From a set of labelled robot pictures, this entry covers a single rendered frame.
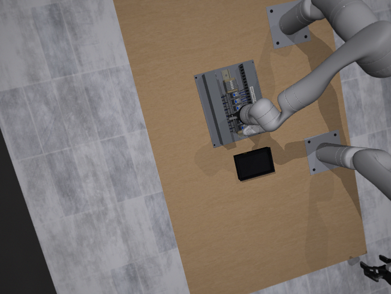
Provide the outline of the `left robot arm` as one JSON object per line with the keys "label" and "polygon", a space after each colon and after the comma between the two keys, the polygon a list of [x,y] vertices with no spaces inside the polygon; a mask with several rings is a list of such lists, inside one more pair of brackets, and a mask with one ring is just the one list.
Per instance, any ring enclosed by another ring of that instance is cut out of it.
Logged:
{"label": "left robot arm", "polygon": [[322,143],[316,157],[321,162],[357,170],[391,201],[391,156],[386,151]]}

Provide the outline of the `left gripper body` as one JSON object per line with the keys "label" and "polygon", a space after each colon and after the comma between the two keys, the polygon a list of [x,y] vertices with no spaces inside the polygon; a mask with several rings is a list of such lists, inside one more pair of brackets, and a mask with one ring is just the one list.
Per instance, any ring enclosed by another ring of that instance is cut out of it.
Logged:
{"label": "left gripper body", "polygon": [[[379,267],[386,267],[386,265],[382,265]],[[389,285],[391,285],[391,273],[389,271],[381,271],[378,270],[379,275],[383,276],[382,279],[386,280]]]}

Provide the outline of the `grey relay panel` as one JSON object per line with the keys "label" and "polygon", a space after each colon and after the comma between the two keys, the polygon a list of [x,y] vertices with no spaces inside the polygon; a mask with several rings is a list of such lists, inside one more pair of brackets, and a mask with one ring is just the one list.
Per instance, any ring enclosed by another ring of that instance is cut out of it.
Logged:
{"label": "grey relay panel", "polygon": [[[245,136],[238,128],[241,124],[228,118],[237,112],[233,106],[254,104],[262,98],[253,60],[197,74],[194,79],[214,148],[261,134]],[[240,96],[231,98],[230,93],[237,91]],[[241,103],[232,105],[236,98]]]}

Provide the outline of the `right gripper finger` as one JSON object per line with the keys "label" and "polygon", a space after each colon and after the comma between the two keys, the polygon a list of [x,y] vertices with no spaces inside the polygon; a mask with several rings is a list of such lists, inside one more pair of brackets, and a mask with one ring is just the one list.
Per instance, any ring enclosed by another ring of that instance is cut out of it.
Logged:
{"label": "right gripper finger", "polygon": [[236,114],[238,114],[238,111],[237,111],[236,113],[230,114],[230,115],[228,116],[229,122],[232,122],[232,121],[234,121],[235,119],[237,119],[237,116],[235,116]]}

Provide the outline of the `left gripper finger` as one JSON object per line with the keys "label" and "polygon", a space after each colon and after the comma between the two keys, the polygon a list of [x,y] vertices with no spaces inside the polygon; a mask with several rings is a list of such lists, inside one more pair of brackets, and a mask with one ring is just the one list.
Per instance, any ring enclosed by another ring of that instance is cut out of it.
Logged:
{"label": "left gripper finger", "polygon": [[391,263],[391,259],[390,258],[386,258],[385,256],[382,256],[382,255],[379,255],[379,258],[380,258],[381,261],[383,261],[386,264]]}
{"label": "left gripper finger", "polygon": [[[376,269],[381,271],[387,271],[385,267],[376,267],[376,266],[370,267],[362,261],[360,262],[360,266],[364,269],[364,275],[374,280],[375,282],[379,282],[379,279],[383,277],[378,273],[376,273]],[[373,271],[370,271],[370,269],[372,269]]]}

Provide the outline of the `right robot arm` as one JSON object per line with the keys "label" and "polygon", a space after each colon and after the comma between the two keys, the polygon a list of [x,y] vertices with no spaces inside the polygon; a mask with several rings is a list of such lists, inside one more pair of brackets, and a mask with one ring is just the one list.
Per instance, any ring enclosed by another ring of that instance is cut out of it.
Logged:
{"label": "right robot arm", "polygon": [[240,111],[241,121],[247,124],[243,135],[277,130],[294,113],[319,99],[332,78],[353,62],[372,77],[391,77],[391,22],[379,21],[362,0],[302,0],[282,15],[279,27],[292,35],[324,18],[345,43],[278,95],[281,112],[267,98],[245,105]]}

